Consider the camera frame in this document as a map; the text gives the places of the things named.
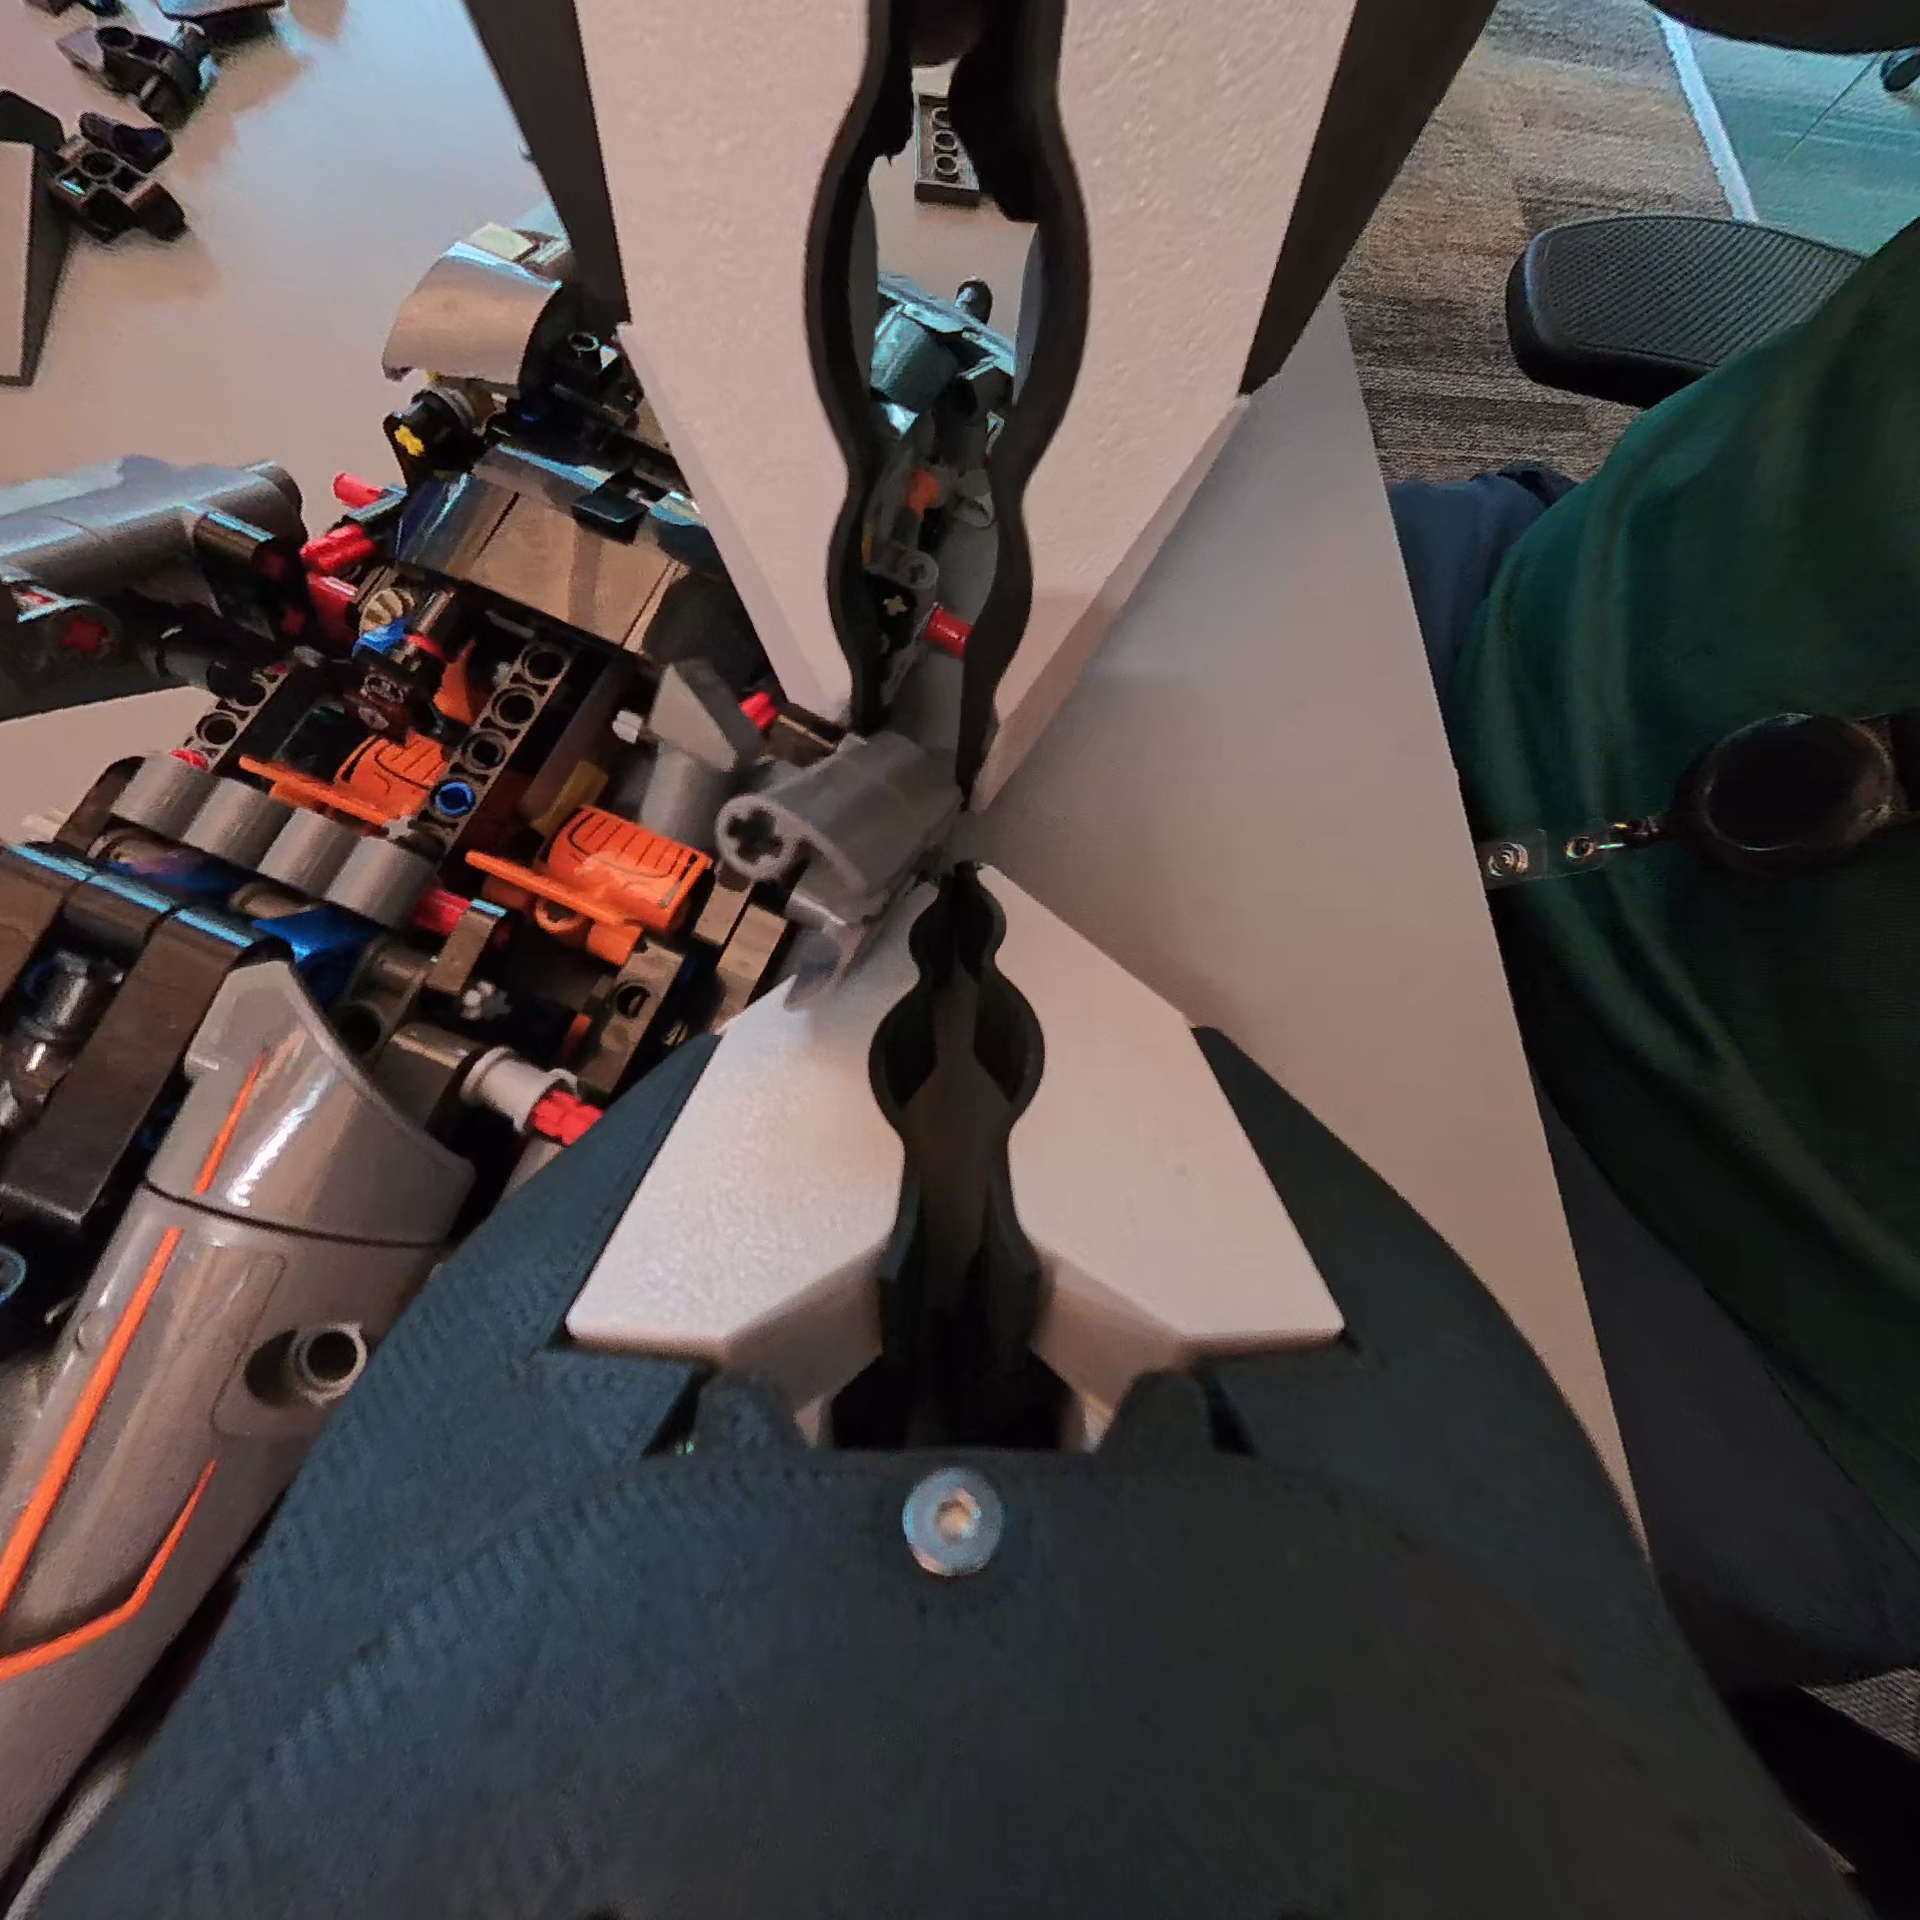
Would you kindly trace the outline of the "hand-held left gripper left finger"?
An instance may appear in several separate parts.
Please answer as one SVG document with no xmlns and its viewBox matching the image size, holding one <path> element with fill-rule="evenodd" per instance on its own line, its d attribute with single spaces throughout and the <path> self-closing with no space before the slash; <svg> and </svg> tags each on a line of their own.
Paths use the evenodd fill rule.
<svg viewBox="0 0 1920 1920">
<path fill-rule="evenodd" d="M 800 1005 L 787 981 L 722 1028 L 568 1313 L 575 1341 L 771 1381 L 824 1442 L 832 1397 L 881 1356 L 906 1141 L 874 1045 L 921 982 L 911 930 L 936 896 L 911 886 L 824 996 Z"/>
</svg>

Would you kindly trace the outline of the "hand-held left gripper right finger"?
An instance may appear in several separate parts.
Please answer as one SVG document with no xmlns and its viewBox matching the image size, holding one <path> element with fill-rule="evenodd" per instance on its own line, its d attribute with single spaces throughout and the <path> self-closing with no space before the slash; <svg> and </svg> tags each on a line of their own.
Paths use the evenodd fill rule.
<svg viewBox="0 0 1920 1920">
<path fill-rule="evenodd" d="M 996 868 L 996 971 L 1041 1027 L 1009 1162 L 1036 1353 L 1095 1445 L 1140 1376 L 1322 1349 L 1342 1313 L 1185 1013 Z"/>
</svg>

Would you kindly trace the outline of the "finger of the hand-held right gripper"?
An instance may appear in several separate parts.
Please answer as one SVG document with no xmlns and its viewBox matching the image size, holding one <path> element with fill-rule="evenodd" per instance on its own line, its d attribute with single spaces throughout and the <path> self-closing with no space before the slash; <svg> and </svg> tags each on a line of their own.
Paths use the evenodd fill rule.
<svg viewBox="0 0 1920 1920">
<path fill-rule="evenodd" d="M 849 454 L 809 320 L 824 195 L 874 110 L 887 6 L 582 3 L 631 317 L 623 341 L 782 693 L 850 720 L 830 604 Z"/>
<path fill-rule="evenodd" d="M 1068 4 L 1056 100 L 1089 323 L 1024 490 L 1032 610 L 972 781 L 994 797 L 1246 412 L 1241 378 L 1355 4 Z"/>
</svg>

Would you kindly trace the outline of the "grey lego car model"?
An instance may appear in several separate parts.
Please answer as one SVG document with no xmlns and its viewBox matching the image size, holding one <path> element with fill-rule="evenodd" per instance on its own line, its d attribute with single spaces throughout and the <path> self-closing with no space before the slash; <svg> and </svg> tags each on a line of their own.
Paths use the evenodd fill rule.
<svg viewBox="0 0 1920 1920">
<path fill-rule="evenodd" d="M 788 699 L 539 224 L 401 312 L 395 483 L 124 458 L 6 490 L 6 716 L 124 668 L 190 737 L 6 842 L 6 1893 L 186 1678 L 449 1253 L 796 960 L 722 804 Z"/>
</svg>

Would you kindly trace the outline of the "small grey lego assembly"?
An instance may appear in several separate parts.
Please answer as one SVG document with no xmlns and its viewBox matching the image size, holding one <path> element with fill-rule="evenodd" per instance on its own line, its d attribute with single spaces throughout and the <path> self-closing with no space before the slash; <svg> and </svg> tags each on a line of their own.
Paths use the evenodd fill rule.
<svg viewBox="0 0 1920 1920">
<path fill-rule="evenodd" d="M 719 854 L 751 883 L 784 885 L 784 916 L 804 930 L 788 989 L 793 1008 L 849 977 L 960 808 L 946 756 L 899 731 L 878 731 L 849 737 L 825 758 L 719 809 Z"/>
</svg>

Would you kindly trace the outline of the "black lego piece blue pin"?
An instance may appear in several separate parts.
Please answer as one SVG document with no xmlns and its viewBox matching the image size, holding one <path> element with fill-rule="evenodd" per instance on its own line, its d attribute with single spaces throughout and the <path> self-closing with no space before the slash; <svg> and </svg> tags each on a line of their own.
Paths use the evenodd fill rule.
<svg viewBox="0 0 1920 1920">
<path fill-rule="evenodd" d="M 946 93 L 915 93 L 915 202 L 936 209 L 980 209 L 985 197 L 974 161 L 958 136 Z"/>
</svg>

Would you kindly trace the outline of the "pile of small lego pieces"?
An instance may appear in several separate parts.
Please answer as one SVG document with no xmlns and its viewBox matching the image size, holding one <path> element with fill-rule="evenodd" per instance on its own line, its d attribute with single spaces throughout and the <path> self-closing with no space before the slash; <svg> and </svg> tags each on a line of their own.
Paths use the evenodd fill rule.
<svg viewBox="0 0 1920 1920">
<path fill-rule="evenodd" d="M 286 4 L 163 3 L 154 28 L 140 26 L 129 4 L 87 3 L 86 11 L 89 22 L 55 45 L 134 117 L 83 112 L 55 147 L 51 200 L 99 242 L 144 235 L 174 245 L 188 220 L 161 166 L 208 104 L 224 53 L 267 40 Z"/>
</svg>

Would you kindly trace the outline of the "dark grey lego panel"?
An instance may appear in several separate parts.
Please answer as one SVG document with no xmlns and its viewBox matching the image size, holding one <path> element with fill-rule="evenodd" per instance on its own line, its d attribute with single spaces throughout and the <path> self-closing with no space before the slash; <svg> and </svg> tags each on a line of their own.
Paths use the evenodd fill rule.
<svg viewBox="0 0 1920 1920">
<path fill-rule="evenodd" d="M 68 252 L 57 206 L 62 122 L 2 92 L 2 385 L 31 386 Z"/>
</svg>

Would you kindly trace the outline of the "black mesh office chair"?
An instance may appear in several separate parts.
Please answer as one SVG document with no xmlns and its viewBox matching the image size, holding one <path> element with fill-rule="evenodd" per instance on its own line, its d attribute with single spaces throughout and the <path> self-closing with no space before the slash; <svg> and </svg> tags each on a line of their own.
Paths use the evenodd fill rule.
<svg viewBox="0 0 1920 1920">
<path fill-rule="evenodd" d="M 1506 278 L 1506 341 L 1542 386 L 1648 409 L 1806 323 L 1864 264 L 1707 216 L 1560 224 L 1527 242 Z"/>
</svg>

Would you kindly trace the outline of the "black badge reel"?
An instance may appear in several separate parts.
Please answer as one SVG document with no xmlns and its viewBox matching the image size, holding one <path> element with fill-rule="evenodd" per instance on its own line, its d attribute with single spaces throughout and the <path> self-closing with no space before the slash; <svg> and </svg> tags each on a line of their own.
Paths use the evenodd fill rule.
<svg viewBox="0 0 1920 1920">
<path fill-rule="evenodd" d="M 1502 833 L 1475 848 L 1492 893 L 1681 848 L 1721 873 L 1826 873 L 1918 824 L 1918 709 L 1842 717 L 1790 710 L 1695 756 L 1671 802 L 1579 833 Z"/>
</svg>

